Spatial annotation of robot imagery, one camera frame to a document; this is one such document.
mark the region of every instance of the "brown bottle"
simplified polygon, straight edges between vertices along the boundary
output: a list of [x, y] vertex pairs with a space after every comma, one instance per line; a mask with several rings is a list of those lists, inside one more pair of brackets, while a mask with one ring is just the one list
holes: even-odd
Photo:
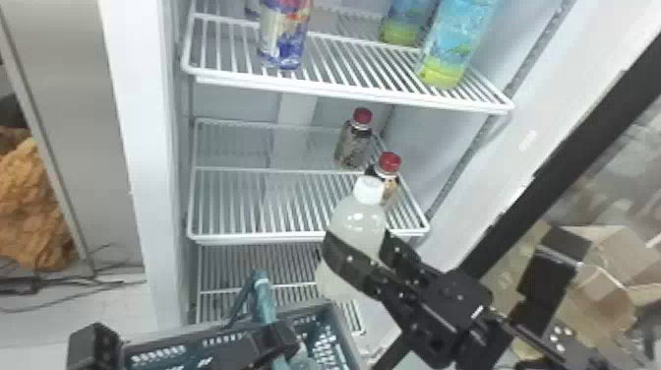
[[353, 119], [344, 123], [333, 157], [342, 167], [356, 168], [365, 161], [365, 153], [372, 140], [372, 112], [356, 108]]
[[386, 189], [381, 201], [382, 206], [390, 206], [394, 202], [394, 194], [399, 188], [399, 167], [401, 157], [392, 152], [384, 152], [379, 157], [379, 162], [370, 165], [365, 170], [368, 176], [374, 176], [384, 182]]

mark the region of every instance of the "glass door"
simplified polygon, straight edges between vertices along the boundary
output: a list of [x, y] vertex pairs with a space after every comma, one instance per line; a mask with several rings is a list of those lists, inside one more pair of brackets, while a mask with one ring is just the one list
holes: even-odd
[[[657, 37], [461, 266], [507, 314], [526, 299], [519, 284], [530, 261], [570, 249], [551, 233], [584, 240], [556, 318], [622, 369], [661, 363], [660, 61]], [[540, 357], [520, 340], [510, 349]]]

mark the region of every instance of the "black door frame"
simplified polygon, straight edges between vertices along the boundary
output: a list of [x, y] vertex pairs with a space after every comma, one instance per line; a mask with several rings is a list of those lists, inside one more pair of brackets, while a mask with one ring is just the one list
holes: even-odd
[[475, 278], [486, 275], [659, 95], [661, 33], [540, 167], [528, 188], [487, 231], [460, 268]]

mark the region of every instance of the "wire shelf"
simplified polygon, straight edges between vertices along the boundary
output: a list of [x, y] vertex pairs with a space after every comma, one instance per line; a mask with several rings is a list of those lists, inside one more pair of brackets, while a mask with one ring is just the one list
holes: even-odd
[[[187, 217], [189, 238], [202, 245], [321, 241], [335, 205], [351, 193], [362, 173], [310, 169], [334, 166], [332, 152], [324, 149], [334, 146], [338, 133], [199, 119]], [[299, 151], [292, 139], [308, 140], [299, 143], [307, 149]], [[373, 144], [375, 160], [383, 144], [378, 139]], [[292, 155], [305, 158], [291, 160]], [[400, 183], [397, 201], [387, 212], [388, 227], [400, 237], [422, 236], [429, 231], [429, 222], [406, 182], [400, 179]]]
[[413, 72], [419, 50], [377, 42], [376, 19], [349, 8], [322, 9], [297, 71], [267, 69], [256, 53], [259, 24], [221, 16], [210, 4], [191, 3], [181, 59], [199, 83], [489, 114], [514, 108], [472, 68], [453, 89], [425, 85]]
[[[245, 19], [244, 2], [225, 0], [196, 0], [195, 12], [203, 15]], [[379, 40], [379, 27], [384, 16], [348, 7], [315, 3], [310, 31], [338, 36]], [[421, 32], [420, 41], [424, 38]]]
[[[200, 118], [197, 123], [197, 168], [218, 167], [331, 170], [363, 173], [367, 164], [346, 169], [333, 160], [338, 129], [237, 122]], [[367, 162], [374, 163], [384, 151], [372, 137]]]
[[[277, 306], [321, 298], [314, 283], [320, 256], [319, 243], [201, 247], [197, 323], [226, 318], [246, 278], [255, 269], [269, 274]], [[364, 335], [358, 303], [352, 301], [339, 306], [351, 332], [355, 336]]]

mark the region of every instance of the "can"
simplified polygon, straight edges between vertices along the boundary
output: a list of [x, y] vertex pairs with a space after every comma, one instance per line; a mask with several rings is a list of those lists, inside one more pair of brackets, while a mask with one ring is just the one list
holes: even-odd
[[265, 66], [300, 66], [312, 7], [313, 0], [262, 0], [257, 54]]

